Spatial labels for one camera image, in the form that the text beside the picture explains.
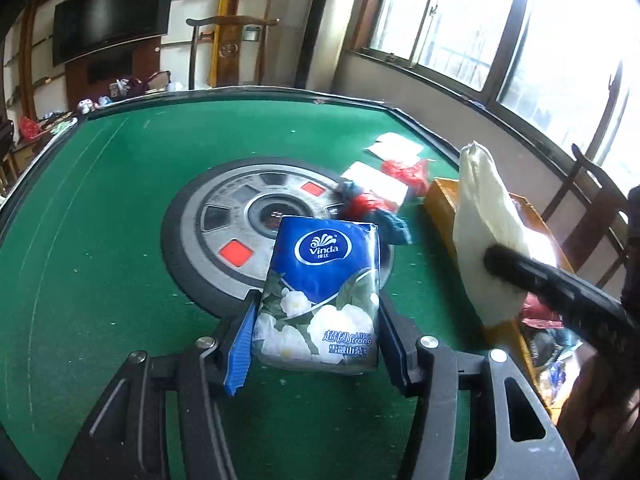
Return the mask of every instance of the blue cloth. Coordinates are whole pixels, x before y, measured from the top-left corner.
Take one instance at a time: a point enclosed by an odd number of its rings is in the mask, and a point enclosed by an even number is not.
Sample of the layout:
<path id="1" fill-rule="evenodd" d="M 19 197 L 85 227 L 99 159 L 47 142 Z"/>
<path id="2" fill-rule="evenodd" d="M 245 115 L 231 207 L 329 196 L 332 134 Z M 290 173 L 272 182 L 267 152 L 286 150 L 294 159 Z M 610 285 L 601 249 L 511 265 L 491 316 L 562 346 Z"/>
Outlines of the blue cloth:
<path id="1" fill-rule="evenodd" d="M 342 184 L 342 188 L 340 189 L 340 191 L 342 192 L 342 197 L 347 202 L 350 202 L 351 200 L 356 198 L 358 195 L 363 194 L 364 188 L 358 186 L 352 180 L 345 180 L 344 184 Z"/>
<path id="2" fill-rule="evenodd" d="M 362 220 L 378 226 L 378 237 L 381 244 L 410 245 L 413 243 L 409 226 L 391 211 L 374 209 L 364 215 Z"/>
<path id="3" fill-rule="evenodd" d="M 365 192 L 351 180 L 346 180 L 342 186 L 342 197 L 350 202 L 358 195 Z M 362 218 L 363 222 L 369 222 L 378 226 L 378 238 L 381 244 L 410 245 L 413 243 L 409 226 L 397 214 L 384 209 L 369 211 Z"/>

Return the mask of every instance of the green table surface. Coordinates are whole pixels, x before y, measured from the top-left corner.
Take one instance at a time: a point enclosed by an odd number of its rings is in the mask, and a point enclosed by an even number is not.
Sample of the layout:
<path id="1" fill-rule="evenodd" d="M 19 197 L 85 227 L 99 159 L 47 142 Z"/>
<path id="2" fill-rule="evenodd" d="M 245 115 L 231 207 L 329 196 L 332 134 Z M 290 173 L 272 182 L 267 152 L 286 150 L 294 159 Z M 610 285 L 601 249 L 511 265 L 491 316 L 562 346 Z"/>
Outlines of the green table surface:
<path id="1" fill-rule="evenodd" d="M 425 145 L 430 176 L 457 169 L 384 110 L 286 99 L 143 107 L 88 120 L 25 196 L 0 246 L 0 421 L 44 480 L 54 479 L 89 410 L 126 356 L 180 352 L 217 320 L 164 268 L 160 226 L 172 198 L 213 166 L 288 156 L 343 172 L 377 136 Z M 401 215 L 415 237 L 398 247 L 386 290 L 425 333 L 459 350 L 484 347 L 480 323 L 419 202 Z M 169 395 L 172 478 L 184 478 L 175 396 Z M 241 479 L 394 478 L 414 414 L 378 371 L 295 373 L 257 360 L 222 406 Z M 466 463 L 461 394 L 452 478 Z"/>

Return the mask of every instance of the television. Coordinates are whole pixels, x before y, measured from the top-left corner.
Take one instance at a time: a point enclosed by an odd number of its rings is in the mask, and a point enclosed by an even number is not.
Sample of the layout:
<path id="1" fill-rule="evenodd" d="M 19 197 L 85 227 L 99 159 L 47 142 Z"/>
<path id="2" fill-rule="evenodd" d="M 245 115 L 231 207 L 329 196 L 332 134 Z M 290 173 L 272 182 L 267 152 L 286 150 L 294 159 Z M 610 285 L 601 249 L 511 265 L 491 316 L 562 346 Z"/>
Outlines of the television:
<path id="1" fill-rule="evenodd" d="M 167 33 L 171 0 L 65 0 L 53 19 L 53 64 Z"/>

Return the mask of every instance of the vinda tissue pack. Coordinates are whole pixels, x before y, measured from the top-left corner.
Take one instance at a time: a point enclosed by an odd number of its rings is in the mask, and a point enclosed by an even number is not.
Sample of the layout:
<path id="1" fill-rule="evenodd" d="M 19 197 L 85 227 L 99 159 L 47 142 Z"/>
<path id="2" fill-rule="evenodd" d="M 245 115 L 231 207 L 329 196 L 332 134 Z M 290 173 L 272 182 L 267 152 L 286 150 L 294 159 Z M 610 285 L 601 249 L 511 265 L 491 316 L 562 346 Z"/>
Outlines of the vinda tissue pack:
<path id="1" fill-rule="evenodd" d="M 253 352 L 289 370 L 375 370 L 380 249 L 375 225 L 282 218 Z"/>

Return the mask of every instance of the white paper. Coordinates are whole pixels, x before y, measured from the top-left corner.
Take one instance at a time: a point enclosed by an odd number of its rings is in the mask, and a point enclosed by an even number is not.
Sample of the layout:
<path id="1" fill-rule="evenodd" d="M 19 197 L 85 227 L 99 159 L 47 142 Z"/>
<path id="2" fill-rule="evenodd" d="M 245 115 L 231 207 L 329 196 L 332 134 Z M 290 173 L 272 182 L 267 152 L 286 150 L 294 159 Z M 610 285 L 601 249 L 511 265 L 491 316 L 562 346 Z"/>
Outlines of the white paper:
<path id="1" fill-rule="evenodd" d="M 501 244 L 530 256 L 526 232 L 489 150 L 475 141 L 465 146 L 460 153 L 453 243 L 466 295 L 485 327 L 515 319 L 527 293 L 492 276 L 484 266 L 484 254 Z"/>
<path id="2" fill-rule="evenodd" d="M 390 142 L 376 142 L 367 148 L 375 156 L 382 160 L 394 160 L 405 166 L 413 166 L 420 160 L 420 156 L 407 152 L 402 145 L 391 144 Z"/>
<path id="3" fill-rule="evenodd" d="M 386 134 L 382 134 L 378 136 L 376 139 L 377 142 L 389 142 L 391 144 L 395 144 L 397 146 L 402 146 L 402 149 L 407 153 L 413 153 L 417 155 L 420 153 L 424 147 L 417 142 L 413 142 L 412 140 L 403 137 L 402 135 L 395 134 L 393 132 L 387 132 Z"/>
<path id="4" fill-rule="evenodd" d="M 409 189 L 406 184 L 388 176 L 381 171 L 362 162 L 354 162 L 342 176 L 353 180 L 358 186 L 363 187 L 384 200 L 389 200 L 400 207 Z"/>

